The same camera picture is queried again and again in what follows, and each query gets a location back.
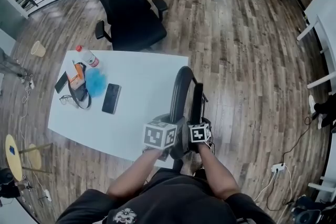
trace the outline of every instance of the electrical cable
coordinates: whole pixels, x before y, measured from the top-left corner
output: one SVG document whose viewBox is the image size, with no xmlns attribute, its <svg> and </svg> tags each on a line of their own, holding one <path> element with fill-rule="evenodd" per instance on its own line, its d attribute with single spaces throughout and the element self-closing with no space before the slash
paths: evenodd
<svg viewBox="0 0 336 224">
<path fill-rule="evenodd" d="M 277 179 L 277 175 L 278 175 L 278 170 L 275 172 L 275 178 L 274 178 L 274 181 L 273 181 L 273 185 L 272 185 L 272 189 L 271 189 L 271 192 L 268 194 L 267 198 L 266 198 L 266 207 L 268 210 L 272 211 L 272 212 L 277 212 L 277 211 L 280 211 L 281 210 L 281 207 L 279 209 L 270 209 L 269 206 L 268 206 L 268 198 L 271 196 L 273 190 L 274 190 L 274 185 L 275 185 L 275 180 Z"/>
<path fill-rule="evenodd" d="M 29 100 L 30 92 L 31 92 L 31 90 L 32 90 L 32 89 L 31 89 L 31 88 L 32 88 L 32 87 L 31 87 L 31 81 L 32 81 L 32 79 L 33 79 L 33 74 L 29 75 L 28 86 L 25 88 L 25 91 L 26 91 L 27 95 L 23 96 L 23 98 L 22 98 L 22 104 L 23 104 L 23 105 L 26 104 L 27 109 L 26 109 L 26 113 L 20 118 L 20 123 L 19 123 L 19 131 L 20 131 L 20 135 L 21 135 L 21 137 L 22 137 L 22 139 L 23 139 L 23 141 L 24 141 L 24 146 L 25 146 L 25 148 L 27 148 L 27 145 L 26 145 L 26 139 L 24 138 L 23 133 L 22 133 L 22 131 L 21 131 L 21 123 L 22 123 L 22 120 L 23 120 L 23 119 L 27 116 L 27 114 L 28 114 L 28 100 Z M 32 168 L 32 164 L 31 164 L 29 158 L 27 158 L 27 159 L 28 159 L 28 163 L 29 163 L 29 165 L 30 165 L 30 168 Z M 33 173 L 34 176 L 36 177 L 37 182 L 39 183 L 39 185 L 41 186 L 41 188 L 42 188 L 42 190 L 43 190 L 44 188 L 43 188 L 43 186 L 42 186 L 40 180 L 38 179 L 36 173 L 35 173 L 34 171 L 32 171 L 32 173 Z M 52 206 L 51 203 L 50 203 L 50 205 L 51 205 L 51 209 L 53 210 L 54 218 L 55 218 L 55 221 L 56 221 L 57 218 L 56 218 L 56 214 L 55 214 L 54 207 Z"/>
<path fill-rule="evenodd" d="M 293 196 L 293 190 L 292 190 L 292 175 L 291 175 L 291 173 L 290 173 L 290 171 L 289 171 L 287 165 L 285 165 L 285 168 L 287 169 L 287 171 L 288 171 L 288 173 L 289 173 L 289 183 L 290 183 L 290 185 L 289 185 L 289 186 L 290 186 L 290 198 L 289 198 L 289 202 L 290 202 L 290 201 L 292 200 L 292 196 Z M 286 209 L 287 209 L 288 206 L 289 206 L 289 202 L 286 204 L 286 207 L 285 207 L 284 210 L 282 211 L 282 213 L 281 213 L 281 215 L 280 215 L 280 218 L 279 218 L 277 224 L 280 223 L 280 221 L 281 221 L 281 219 L 282 219 L 282 216 L 284 215 Z"/>
<path fill-rule="evenodd" d="M 269 185 L 271 185 L 271 183 L 272 183 L 273 179 L 275 178 L 275 176 L 276 176 L 276 173 L 273 174 L 273 177 L 272 177 L 271 181 L 268 183 L 268 185 L 267 185 L 265 188 L 263 188 L 263 189 L 261 190 L 261 192 L 259 193 L 259 195 L 257 196 L 257 198 L 255 198 L 253 201 L 256 201 L 256 200 L 259 198 L 259 196 L 261 195 L 261 193 L 263 193 L 263 191 L 264 191 L 265 189 L 267 189 L 267 188 L 269 187 Z"/>
<path fill-rule="evenodd" d="M 281 163 L 282 163 L 282 165 L 281 166 L 283 166 L 284 164 L 285 164 L 285 155 L 287 154 L 287 153 L 290 153 L 298 144 L 299 144 L 299 141 L 300 141 L 300 139 L 308 132 L 308 130 L 310 129 L 310 125 L 311 125 L 311 122 L 312 122 L 312 120 L 311 120 L 311 118 L 310 117 L 306 117 L 305 118 L 305 121 L 304 121 L 305 123 L 305 125 L 306 126 L 308 126 L 308 128 L 300 135 L 300 137 L 299 137 L 299 139 L 296 141 L 296 143 L 295 143 L 295 145 L 291 148 L 291 150 L 289 150 L 289 151 L 286 151 L 285 153 L 283 153 L 283 155 L 282 155 L 282 161 L 281 161 Z"/>
</svg>

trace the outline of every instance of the table leg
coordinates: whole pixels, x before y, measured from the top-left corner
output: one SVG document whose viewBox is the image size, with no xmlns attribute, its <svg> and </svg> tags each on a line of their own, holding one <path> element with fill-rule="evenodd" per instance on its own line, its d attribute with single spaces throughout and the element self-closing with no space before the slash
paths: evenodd
<svg viewBox="0 0 336 224">
<path fill-rule="evenodd" d="M 331 79 L 333 79 L 335 77 L 336 77 L 336 71 L 334 71 L 333 73 L 330 73 L 329 75 L 323 77 L 322 79 L 319 79 L 317 81 L 314 81 L 314 82 L 308 84 L 307 88 L 311 89 L 311 88 L 313 88 L 313 87 L 315 87 L 317 85 L 320 85 L 320 84 L 322 84 L 322 83 L 324 83 L 324 82 L 326 82 L 328 80 L 331 80 Z"/>
<path fill-rule="evenodd" d="M 298 35 L 298 37 L 296 38 L 297 41 L 300 41 L 306 34 L 308 34 L 308 32 L 314 28 L 314 26 L 316 25 L 317 20 L 314 23 L 311 23 L 305 30 L 302 31 L 302 33 L 300 35 Z"/>
<path fill-rule="evenodd" d="M 52 174 L 52 172 L 47 172 L 39 169 L 32 169 L 27 167 L 22 167 L 23 170 L 33 171 L 33 172 L 39 172 L 39 173 L 45 173 L 45 174 Z"/>
<path fill-rule="evenodd" d="M 52 145 L 52 143 L 50 143 L 50 144 L 46 144 L 46 145 L 42 145 L 42 146 L 32 147 L 32 148 L 29 148 L 29 149 L 27 149 L 27 150 L 19 151 L 19 154 L 27 153 L 27 152 L 34 151 L 34 150 L 39 150 L 40 148 L 49 147 L 49 146 L 51 146 L 51 145 Z"/>
<path fill-rule="evenodd" d="M 321 186 L 321 185 L 317 185 L 317 184 L 314 184 L 314 183 L 309 183 L 308 187 L 311 187 L 311 188 L 314 188 L 314 189 L 317 189 L 317 190 L 321 190 L 321 191 L 327 191 L 329 193 L 332 193 L 332 192 L 335 191 L 335 188 Z"/>
<path fill-rule="evenodd" d="M 325 53 L 327 50 L 329 50 L 329 47 L 327 47 L 327 48 L 325 48 L 325 49 L 321 50 L 321 51 L 320 51 L 320 54 L 323 54 L 323 53 Z"/>
</svg>

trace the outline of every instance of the chair armrest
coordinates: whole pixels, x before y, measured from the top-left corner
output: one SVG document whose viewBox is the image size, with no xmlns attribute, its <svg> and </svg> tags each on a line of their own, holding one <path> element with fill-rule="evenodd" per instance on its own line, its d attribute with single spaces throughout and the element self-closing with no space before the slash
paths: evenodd
<svg viewBox="0 0 336 224">
<path fill-rule="evenodd" d="M 101 38 L 106 38 L 109 42 L 112 43 L 112 39 L 109 36 L 109 34 L 106 33 L 105 31 L 105 27 L 104 27 L 104 21 L 100 20 L 99 22 L 97 22 L 96 24 L 96 29 L 95 29 L 95 34 L 96 34 L 96 38 L 97 39 L 101 39 Z"/>
<path fill-rule="evenodd" d="M 157 11 L 159 12 L 159 19 L 162 22 L 163 12 L 168 9 L 168 6 L 164 0 L 152 0 L 153 4 L 156 6 Z"/>
</svg>

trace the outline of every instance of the power strip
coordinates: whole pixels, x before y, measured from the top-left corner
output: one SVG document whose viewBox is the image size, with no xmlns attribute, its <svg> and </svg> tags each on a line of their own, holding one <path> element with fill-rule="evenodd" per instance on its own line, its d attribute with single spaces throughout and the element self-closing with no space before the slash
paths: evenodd
<svg viewBox="0 0 336 224">
<path fill-rule="evenodd" d="M 278 172 L 285 170 L 285 163 L 273 164 L 271 171 L 275 173 L 277 170 Z"/>
</svg>

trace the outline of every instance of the smartphone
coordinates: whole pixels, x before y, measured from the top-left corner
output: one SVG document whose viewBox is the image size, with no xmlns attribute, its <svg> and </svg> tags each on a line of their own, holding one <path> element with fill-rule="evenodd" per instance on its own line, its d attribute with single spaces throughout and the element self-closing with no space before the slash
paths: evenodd
<svg viewBox="0 0 336 224">
<path fill-rule="evenodd" d="M 55 85 L 56 92 L 60 93 L 63 87 L 65 86 L 65 84 L 67 84 L 67 82 L 68 82 L 68 76 L 67 76 L 67 73 L 64 72 L 62 77 L 59 78 L 59 80 L 57 81 Z"/>
<path fill-rule="evenodd" d="M 105 99 L 103 103 L 102 111 L 110 114 L 115 113 L 115 109 L 117 108 L 118 98 L 120 94 L 120 85 L 109 84 L 107 86 Z"/>
</svg>

